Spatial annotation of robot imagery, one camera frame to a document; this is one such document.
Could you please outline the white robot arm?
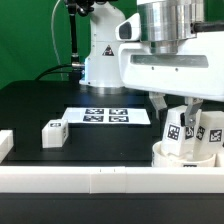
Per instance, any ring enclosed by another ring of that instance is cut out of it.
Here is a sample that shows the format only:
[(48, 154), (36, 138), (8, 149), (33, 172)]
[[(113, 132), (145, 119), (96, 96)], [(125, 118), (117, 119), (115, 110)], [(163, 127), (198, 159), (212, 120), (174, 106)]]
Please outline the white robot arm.
[(204, 20), (204, 0), (137, 0), (129, 18), (96, 0), (91, 44), (82, 84), (147, 91), (156, 110), (183, 96), (188, 126), (203, 101), (224, 101), (224, 21)]

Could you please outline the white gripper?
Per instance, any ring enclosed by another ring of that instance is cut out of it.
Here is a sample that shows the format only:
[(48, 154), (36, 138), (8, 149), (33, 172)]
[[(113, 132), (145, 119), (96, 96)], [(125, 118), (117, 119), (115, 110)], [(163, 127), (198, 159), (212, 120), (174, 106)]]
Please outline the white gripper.
[(130, 42), (120, 45), (118, 56), (124, 85), (150, 92), (157, 119), (167, 108), (164, 94), (186, 97), (185, 127), (195, 126), (202, 99), (224, 101), (224, 31), (180, 41), (177, 54), (151, 54), (148, 44)]

